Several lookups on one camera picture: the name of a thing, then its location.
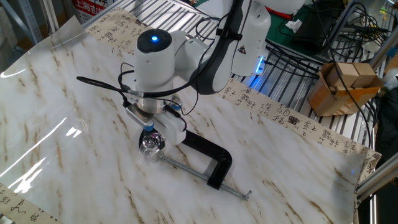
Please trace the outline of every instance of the blue indicator light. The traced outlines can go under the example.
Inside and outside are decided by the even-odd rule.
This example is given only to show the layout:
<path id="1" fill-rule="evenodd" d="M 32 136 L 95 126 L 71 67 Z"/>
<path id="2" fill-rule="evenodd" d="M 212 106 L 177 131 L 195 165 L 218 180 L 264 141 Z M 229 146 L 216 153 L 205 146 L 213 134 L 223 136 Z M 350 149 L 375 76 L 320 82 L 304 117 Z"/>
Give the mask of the blue indicator light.
<path id="1" fill-rule="evenodd" d="M 260 66 L 261 66 L 261 63 L 262 63 L 262 59 L 264 58 L 264 56 L 261 56 L 261 58 L 260 58 L 260 60 L 259 60 L 259 63 L 257 64 L 257 68 L 256 68 L 256 73 L 259 73 L 260 72 Z"/>
<path id="2" fill-rule="evenodd" d="M 150 39 L 152 40 L 153 43 L 156 43 L 159 41 L 159 38 L 157 36 L 152 36 Z"/>

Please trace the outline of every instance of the brown box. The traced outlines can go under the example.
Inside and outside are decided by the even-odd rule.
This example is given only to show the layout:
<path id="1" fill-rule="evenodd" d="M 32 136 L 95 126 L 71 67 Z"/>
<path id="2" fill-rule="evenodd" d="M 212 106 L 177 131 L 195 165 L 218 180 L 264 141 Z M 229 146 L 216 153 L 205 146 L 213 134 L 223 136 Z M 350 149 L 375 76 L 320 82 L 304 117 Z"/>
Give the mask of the brown box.
<path id="1" fill-rule="evenodd" d="M 354 63 L 353 64 L 359 77 L 354 82 L 352 87 L 368 87 L 375 78 L 378 78 L 374 73 L 372 67 L 368 63 Z"/>
<path id="2" fill-rule="evenodd" d="M 353 114 L 358 111 L 344 87 L 329 87 L 326 83 L 325 76 L 330 74 L 333 68 L 333 63 L 323 65 L 319 71 L 319 80 L 308 94 L 310 105 L 317 116 Z M 381 86 L 382 83 L 377 78 L 368 88 L 349 88 L 349 92 L 358 105 L 362 106 L 376 95 Z"/>
<path id="3" fill-rule="evenodd" d="M 359 77 L 354 65 L 350 63 L 337 63 L 337 67 L 346 86 L 351 87 L 351 85 L 354 84 L 356 79 Z M 343 87 L 335 67 L 333 67 L 331 72 L 326 76 L 326 82 L 329 84 L 329 86 Z"/>

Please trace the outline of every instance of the paper strip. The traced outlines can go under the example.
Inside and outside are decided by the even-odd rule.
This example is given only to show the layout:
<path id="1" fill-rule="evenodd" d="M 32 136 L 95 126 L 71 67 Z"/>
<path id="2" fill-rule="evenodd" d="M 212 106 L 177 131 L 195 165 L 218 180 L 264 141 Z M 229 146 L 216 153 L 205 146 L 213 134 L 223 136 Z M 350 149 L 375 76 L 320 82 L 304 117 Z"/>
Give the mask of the paper strip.
<path id="1" fill-rule="evenodd" d="M 227 86 L 219 93 L 222 97 L 235 104 L 246 108 L 254 114 L 268 118 L 269 120 L 282 125 L 291 131 L 309 138 L 322 146 L 329 147 L 343 153 L 365 154 L 365 162 L 362 168 L 359 181 L 365 179 L 373 172 L 381 154 L 373 149 L 362 146 L 360 143 L 342 136 L 320 123 L 290 109 L 289 107 L 272 100 L 266 95 L 253 90 L 246 85 L 233 80 L 228 82 Z"/>
<path id="2" fill-rule="evenodd" d="M 99 41 L 134 55 L 139 35 L 151 27 L 121 8 L 116 8 L 86 29 Z"/>
<path id="3" fill-rule="evenodd" d="M 0 183 L 0 212 L 18 224 L 60 224 L 53 216 Z"/>

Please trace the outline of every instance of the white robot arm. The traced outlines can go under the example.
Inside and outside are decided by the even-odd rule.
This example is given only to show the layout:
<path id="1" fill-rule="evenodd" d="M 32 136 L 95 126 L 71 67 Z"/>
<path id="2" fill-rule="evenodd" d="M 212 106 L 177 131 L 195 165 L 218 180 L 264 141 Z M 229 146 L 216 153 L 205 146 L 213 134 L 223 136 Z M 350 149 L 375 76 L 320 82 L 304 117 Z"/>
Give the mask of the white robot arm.
<path id="1" fill-rule="evenodd" d="M 199 94 L 210 95 L 221 91 L 232 74 L 261 73 L 270 25 L 264 5 L 254 0 L 233 0 L 211 47 L 182 31 L 145 31 L 134 52 L 137 81 L 131 99 L 136 104 L 126 108 L 128 115 L 144 129 L 154 127 L 172 144 L 181 143 L 185 138 L 183 121 L 164 111 L 170 100 L 178 100 L 173 94 L 192 86 Z M 187 83 L 174 88 L 175 75 Z M 145 122 L 142 118 L 151 119 Z"/>

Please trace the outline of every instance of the marble-pattern surface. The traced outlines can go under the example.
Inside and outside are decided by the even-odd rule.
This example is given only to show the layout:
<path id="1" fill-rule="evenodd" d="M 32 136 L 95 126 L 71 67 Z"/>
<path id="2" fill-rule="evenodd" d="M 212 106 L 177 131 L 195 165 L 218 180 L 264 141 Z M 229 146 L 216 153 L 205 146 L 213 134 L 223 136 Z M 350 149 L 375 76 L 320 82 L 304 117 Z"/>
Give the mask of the marble-pattern surface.
<path id="1" fill-rule="evenodd" d="M 75 78 L 116 86 L 121 62 L 133 56 L 74 22 L 0 75 L 0 182 L 65 224 L 352 223 L 363 155 L 325 148 L 218 96 L 201 96 L 185 119 L 231 153 L 225 183 L 252 190 L 249 201 L 143 161 L 141 129 L 120 95 Z M 179 96 L 186 110 L 193 106 L 191 88 Z M 166 155 L 200 172 L 210 163 L 185 146 Z"/>

